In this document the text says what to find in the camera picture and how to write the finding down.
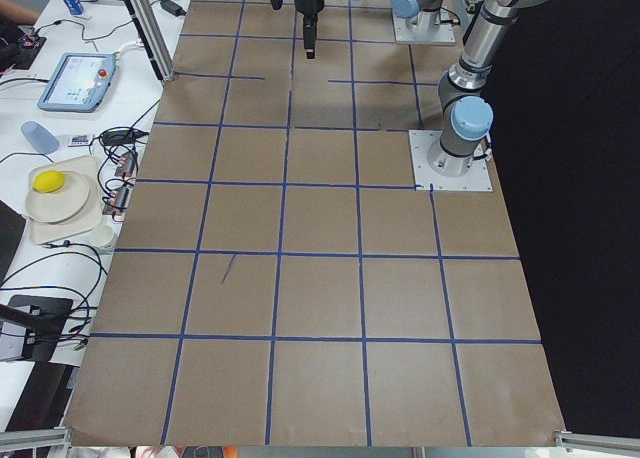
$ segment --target black background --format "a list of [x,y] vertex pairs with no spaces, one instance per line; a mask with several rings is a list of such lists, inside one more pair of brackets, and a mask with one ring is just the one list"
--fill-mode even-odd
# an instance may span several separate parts
[[640,0],[523,10],[483,96],[568,430],[640,438]]

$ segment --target white plate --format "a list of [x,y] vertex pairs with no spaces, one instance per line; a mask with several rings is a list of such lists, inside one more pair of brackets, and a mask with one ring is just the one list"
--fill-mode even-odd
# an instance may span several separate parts
[[65,171],[64,185],[52,193],[29,189],[25,206],[35,221],[56,223],[75,215],[89,197],[89,182],[80,173]]

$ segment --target cable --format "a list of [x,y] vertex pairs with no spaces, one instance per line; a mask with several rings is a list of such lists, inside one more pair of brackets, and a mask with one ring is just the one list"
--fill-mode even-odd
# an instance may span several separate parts
[[16,156],[16,155],[42,156],[43,158],[46,158],[47,160],[49,160],[50,163],[53,163],[53,160],[51,158],[49,158],[47,155],[43,154],[43,153],[29,153],[29,152],[23,152],[23,151],[16,151],[16,152],[10,153],[7,156],[5,156],[4,158],[2,158],[0,160],[0,164],[4,163],[9,158],[11,158],[12,156]]
[[142,118],[144,118],[147,113],[149,113],[151,110],[153,110],[153,108],[160,103],[160,100],[158,99],[153,105],[151,105],[149,108],[147,108],[147,111],[145,111],[142,115],[140,115],[140,117],[133,122],[133,125],[131,125],[129,128],[134,128],[139,122],[140,120],[142,120]]
[[74,20],[68,20],[66,18],[63,18],[61,20],[56,20],[53,23],[49,23],[48,25],[42,25],[40,28],[38,28],[37,30],[34,31],[34,34],[36,36],[39,36],[40,31],[42,31],[44,28],[49,28],[50,26],[61,25],[62,23],[73,23],[74,25],[78,25],[80,28],[82,28],[82,30],[80,31],[80,38],[82,39],[82,41],[84,41],[84,42],[92,42],[92,41],[102,40],[103,38],[108,38],[109,36],[113,35],[120,28],[123,28],[123,27],[129,25],[130,23],[133,23],[133,20],[129,20],[126,23],[121,23],[121,24],[117,25],[109,33],[107,33],[105,35],[94,36],[93,38],[87,38],[86,36],[84,36],[84,33],[85,33],[86,29],[87,29],[84,23],[80,23],[79,21],[74,21]]
[[[59,290],[64,290],[64,291],[69,291],[72,293],[75,293],[77,295],[79,295],[81,297],[81,301],[80,303],[75,307],[72,308],[69,313],[65,314],[65,315],[61,315],[61,316],[70,316],[71,314],[84,309],[86,310],[85,312],[85,320],[84,323],[82,325],[79,325],[79,329],[78,331],[82,331],[82,329],[91,321],[91,317],[89,315],[91,307],[89,306],[89,302],[88,302],[88,298],[89,296],[91,296],[91,294],[96,290],[96,288],[98,287],[98,285],[100,284],[100,280],[102,279],[102,274],[104,273],[105,276],[108,275],[107,270],[104,268],[103,264],[102,264],[102,258],[100,257],[100,254],[97,252],[97,250],[95,250],[93,247],[89,246],[89,245],[85,245],[84,243],[71,243],[69,240],[65,240],[61,245],[56,245],[56,244],[49,244],[47,247],[48,248],[62,248],[62,247],[70,247],[70,246],[83,246],[83,247],[87,247],[90,248],[93,253],[96,255],[96,258],[93,258],[89,255],[86,255],[84,253],[80,253],[77,251],[61,251],[61,252],[56,252],[53,253],[51,255],[47,255],[44,256],[42,258],[39,258],[35,261],[32,261],[31,263],[28,263],[24,266],[22,266],[21,268],[17,269],[16,271],[14,271],[13,273],[11,273],[10,275],[8,275],[4,281],[0,284],[0,291],[22,291],[22,290],[36,290],[36,289],[59,289]],[[31,266],[36,265],[37,263],[43,262],[45,260],[49,260],[55,256],[60,256],[60,255],[79,255],[79,256],[83,256],[85,258],[87,258],[88,260],[93,261],[94,263],[96,263],[99,267],[99,272],[98,272],[98,277],[96,279],[96,282],[93,284],[93,286],[91,287],[91,289],[89,290],[89,292],[86,295],[83,295],[82,293],[80,293],[78,290],[75,290],[73,288],[69,288],[69,287],[63,287],[63,286],[55,286],[55,285],[41,285],[41,286],[29,286],[29,287],[14,287],[14,288],[1,288],[3,287],[11,278],[15,277],[17,274],[23,272],[24,270],[26,270],[27,268],[30,268]]]
[[11,83],[13,81],[38,81],[40,83],[49,83],[49,80],[45,80],[43,78],[11,78],[10,80],[1,81],[0,86],[6,85],[7,83]]
[[458,21],[453,21],[453,20],[440,20],[440,23],[450,23],[452,25],[460,25],[461,21],[460,21],[460,17],[458,16],[457,13],[454,13],[453,11],[449,10],[448,8],[445,8],[444,6],[440,7],[441,10],[446,11],[447,13],[449,13],[450,15],[453,15],[456,17],[456,19]]

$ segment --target white cup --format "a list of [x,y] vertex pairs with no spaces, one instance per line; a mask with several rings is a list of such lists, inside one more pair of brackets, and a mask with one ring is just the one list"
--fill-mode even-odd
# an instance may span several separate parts
[[118,234],[107,225],[96,226],[89,233],[89,244],[100,254],[113,253],[118,241]]

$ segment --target metal frame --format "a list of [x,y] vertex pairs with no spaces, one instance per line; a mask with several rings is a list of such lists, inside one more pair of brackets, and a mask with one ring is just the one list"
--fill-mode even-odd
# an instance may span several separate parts
[[[427,160],[427,152],[431,145],[440,139],[441,130],[410,130],[411,160],[413,162],[413,178],[416,189],[430,191],[476,191],[491,192],[491,178],[485,160],[474,161],[471,169],[459,177],[449,178],[436,173]],[[482,145],[478,145],[475,155],[483,153]]]
[[[440,15],[441,19],[444,18],[445,20],[449,20],[451,16],[444,10],[440,10]],[[406,20],[393,15],[393,30],[396,34],[396,42],[455,46],[456,37],[449,23],[440,23],[437,26],[420,26],[420,14],[417,17],[417,23],[413,23],[414,21],[414,18]]]
[[554,433],[556,445],[566,449],[578,449],[640,457],[640,440],[599,435],[579,435],[570,431]]
[[147,56],[156,77],[162,82],[175,78],[175,68],[171,61],[171,54],[162,38],[160,27],[151,10],[149,0],[123,0],[131,20],[138,30],[140,39],[147,51]]
[[69,428],[53,430],[6,431],[0,433],[0,453],[16,450],[42,448],[45,446],[62,446],[63,456],[71,444]]

